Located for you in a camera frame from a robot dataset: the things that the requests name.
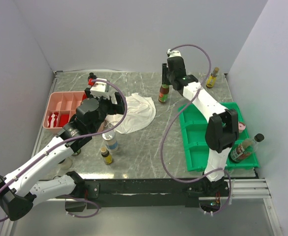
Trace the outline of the red sauce bottle yellow cap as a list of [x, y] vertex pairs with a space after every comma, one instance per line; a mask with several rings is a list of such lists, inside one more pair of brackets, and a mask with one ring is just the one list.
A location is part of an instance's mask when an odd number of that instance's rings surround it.
[[168, 100], [169, 85], [162, 84], [159, 91], [158, 101], [160, 103], [165, 103]]

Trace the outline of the pink lid spice jar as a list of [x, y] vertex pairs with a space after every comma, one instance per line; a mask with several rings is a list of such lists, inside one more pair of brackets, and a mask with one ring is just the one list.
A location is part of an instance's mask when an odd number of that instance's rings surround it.
[[239, 121], [239, 122], [238, 122], [239, 134], [241, 134], [245, 129], [246, 129], [245, 123]]

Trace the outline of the dark sauce bottle black cap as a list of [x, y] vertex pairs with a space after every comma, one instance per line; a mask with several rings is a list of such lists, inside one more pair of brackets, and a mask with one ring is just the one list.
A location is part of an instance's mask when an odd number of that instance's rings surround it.
[[258, 144], [261, 143], [264, 139], [265, 136], [261, 133], [256, 134], [252, 139], [245, 139], [230, 152], [230, 160], [235, 163], [242, 162], [256, 151]]

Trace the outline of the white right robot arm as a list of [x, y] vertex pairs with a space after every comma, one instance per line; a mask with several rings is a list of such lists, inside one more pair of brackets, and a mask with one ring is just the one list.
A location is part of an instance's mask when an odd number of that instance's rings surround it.
[[167, 53], [167, 62], [162, 65], [162, 82], [186, 98], [188, 106], [193, 104], [207, 121], [205, 142], [209, 156], [204, 175], [199, 180], [204, 180], [203, 193], [213, 196], [223, 183], [228, 154], [239, 138], [238, 113], [221, 105], [194, 75], [186, 73], [179, 51]]

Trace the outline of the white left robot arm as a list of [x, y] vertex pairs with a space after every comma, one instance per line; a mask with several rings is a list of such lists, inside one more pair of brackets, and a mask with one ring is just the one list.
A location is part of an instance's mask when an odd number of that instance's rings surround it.
[[96, 94], [88, 89], [86, 99], [77, 107], [75, 115], [60, 132], [33, 158], [5, 176], [0, 175], [0, 207], [6, 217], [16, 221], [24, 217], [34, 206], [48, 199], [68, 195], [83, 195], [85, 180], [75, 171], [54, 180], [39, 180], [49, 170], [99, 135], [99, 128], [107, 115], [126, 116], [127, 102], [118, 89], [113, 103], [106, 92]]

